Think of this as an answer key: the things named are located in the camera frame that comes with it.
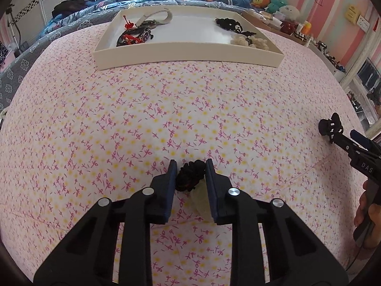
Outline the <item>person's right hand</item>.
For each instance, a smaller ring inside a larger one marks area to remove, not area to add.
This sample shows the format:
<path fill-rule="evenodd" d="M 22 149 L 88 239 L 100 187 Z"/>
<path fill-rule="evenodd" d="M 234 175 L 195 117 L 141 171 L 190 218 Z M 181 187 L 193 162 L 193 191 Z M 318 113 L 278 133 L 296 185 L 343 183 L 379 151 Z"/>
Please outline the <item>person's right hand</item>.
<path fill-rule="evenodd" d="M 364 217 L 366 216 L 365 209 L 368 208 L 367 215 L 369 216 L 370 220 L 374 223 L 374 227 L 371 233 L 368 234 L 365 239 L 364 248 L 374 249 L 379 245 L 381 239 L 380 205 L 377 205 L 375 203 L 371 205 L 367 204 L 366 192 L 368 189 L 368 182 L 369 181 L 367 180 L 363 184 L 364 192 L 359 199 L 359 207 L 357 208 L 356 215 L 354 218 L 354 225 L 357 227 L 362 223 Z"/>

